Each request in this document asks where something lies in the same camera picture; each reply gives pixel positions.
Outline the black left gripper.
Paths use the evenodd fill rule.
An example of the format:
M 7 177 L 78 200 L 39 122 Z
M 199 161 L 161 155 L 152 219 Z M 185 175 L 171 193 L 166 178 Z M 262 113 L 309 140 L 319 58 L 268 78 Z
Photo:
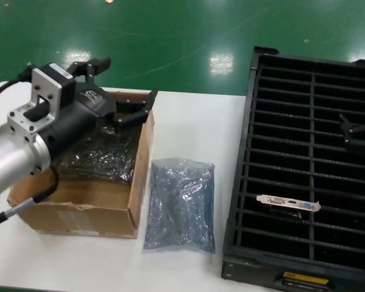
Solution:
M 150 92 L 118 91 L 110 94 L 94 84 L 94 77 L 108 70 L 110 65 L 110 58 L 93 58 L 73 62 L 68 67 L 72 76 L 84 76 L 85 83 L 76 84 L 74 101 L 60 111 L 55 122 L 39 133 L 52 161 L 96 135 L 114 117 L 115 125 L 120 130 L 146 123 L 158 89 Z

